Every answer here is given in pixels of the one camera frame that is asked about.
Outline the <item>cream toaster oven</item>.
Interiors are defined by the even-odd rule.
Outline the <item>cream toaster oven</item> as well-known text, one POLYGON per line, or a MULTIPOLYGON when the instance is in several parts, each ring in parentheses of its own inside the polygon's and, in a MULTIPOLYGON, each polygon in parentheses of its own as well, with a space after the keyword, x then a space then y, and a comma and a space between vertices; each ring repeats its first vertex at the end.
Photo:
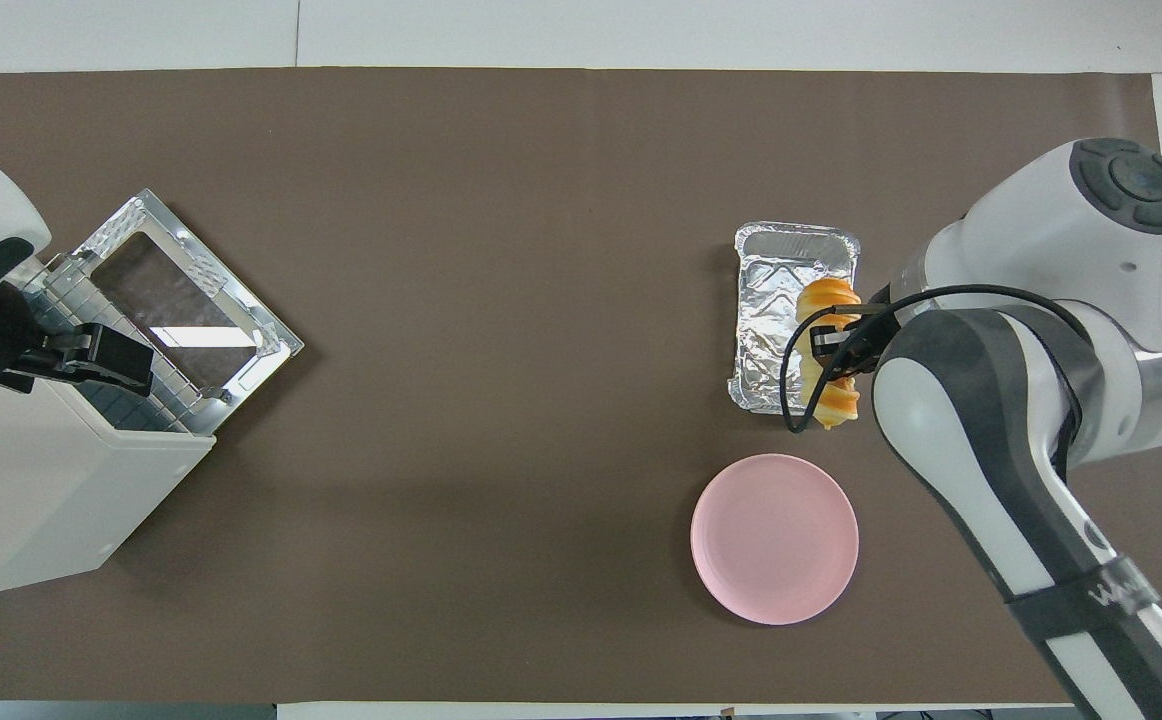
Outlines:
POLYGON ((0 388, 0 592, 100 568, 215 441, 114 429, 65 383, 0 388))

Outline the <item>aluminium foil tray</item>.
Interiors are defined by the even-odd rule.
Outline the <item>aluminium foil tray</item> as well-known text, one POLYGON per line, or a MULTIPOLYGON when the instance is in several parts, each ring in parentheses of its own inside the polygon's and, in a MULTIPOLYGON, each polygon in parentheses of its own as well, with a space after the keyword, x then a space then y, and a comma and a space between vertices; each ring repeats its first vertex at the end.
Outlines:
POLYGON ((799 324, 799 293, 822 278, 854 283, 861 245, 840 228, 747 222, 737 228, 736 254, 736 355, 729 397, 749 413, 779 415, 779 366, 799 324))

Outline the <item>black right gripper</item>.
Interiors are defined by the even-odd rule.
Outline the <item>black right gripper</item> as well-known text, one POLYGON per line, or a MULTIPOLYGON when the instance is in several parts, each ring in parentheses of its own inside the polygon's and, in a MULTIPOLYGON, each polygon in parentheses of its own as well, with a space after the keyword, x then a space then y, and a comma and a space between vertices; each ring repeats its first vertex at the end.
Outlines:
POLYGON ((859 374, 873 374, 878 368, 887 346, 892 341, 892 311, 887 302, 870 304, 869 309, 870 314, 865 314, 846 327, 815 325, 810 329, 809 354, 815 359, 834 357, 846 343, 845 360, 825 369, 829 383, 847 381, 859 374))

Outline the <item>brown table mat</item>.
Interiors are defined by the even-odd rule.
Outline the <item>brown table mat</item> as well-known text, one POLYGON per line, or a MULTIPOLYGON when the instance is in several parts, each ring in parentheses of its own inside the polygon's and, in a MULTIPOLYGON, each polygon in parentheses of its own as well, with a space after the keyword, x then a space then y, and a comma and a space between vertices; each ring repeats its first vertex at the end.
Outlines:
POLYGON ((726 389, 736 229, 835 225, 860 291, 1148 75, 254 69, 0 74, 70 251, 153 190, 304 348, 95 571, 0 593, 0 700, 1062 703, 870 413, 726 389), (840 600, 708 593, 695 503, 783 454, 856 512, 840 600))

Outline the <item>golden ridged bread loaf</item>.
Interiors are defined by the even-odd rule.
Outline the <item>golden ridged bread loaf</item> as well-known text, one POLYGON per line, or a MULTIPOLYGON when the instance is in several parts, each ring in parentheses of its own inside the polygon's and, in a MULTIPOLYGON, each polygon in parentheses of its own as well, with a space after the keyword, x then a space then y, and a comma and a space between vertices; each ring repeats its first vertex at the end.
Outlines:
MULTIPOLYGON (((796 321, 802 324, 811 314, 824 309, 824 307, 855 305, 859 302, 860 297, 852 290, 849 282, 842 281, 841 278, 820 278, 799 293, 796 321)), ((834 327, 835 331, 842 331, 849 322, 855 322, 859 318, 858 314, 827 314, 815 321, 811 327, 827 325, 827 327, 834 327)), ((811 395, 815 393, 815 386, 822 377, 823 370, 818 360, 811 355, 811 331, 802 334, 792 348, 799 354, 799 404, 811 406, 811 395)), ((855 377, 829 381, 817 406, 815 406, 815 422, 827 430, 835 429, 846 422, 854 422, 858 419, 859 399, 860 393, 856 391, 855 377)))

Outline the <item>glass oven door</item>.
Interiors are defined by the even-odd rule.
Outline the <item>glass oven door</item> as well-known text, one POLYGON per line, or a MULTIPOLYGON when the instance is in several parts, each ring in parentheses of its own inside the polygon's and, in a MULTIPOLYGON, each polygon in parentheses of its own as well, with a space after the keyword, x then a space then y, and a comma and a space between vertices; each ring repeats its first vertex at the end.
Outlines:
POLYGON ((191 429, 218 432, 304 341, 153 190, 69 252, 187 377, 191 429))

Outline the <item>pink round plate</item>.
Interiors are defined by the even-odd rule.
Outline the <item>pink round plate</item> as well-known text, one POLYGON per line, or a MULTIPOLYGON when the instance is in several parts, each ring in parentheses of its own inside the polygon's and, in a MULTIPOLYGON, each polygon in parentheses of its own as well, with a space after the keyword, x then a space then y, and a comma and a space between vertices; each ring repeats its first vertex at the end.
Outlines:
POLYGON ((783 454, 744 458, 715 474, 695 503, 689 542, 713 602, 763 626, 827 611, 849 586, 860 548, 841 485, 783 454))

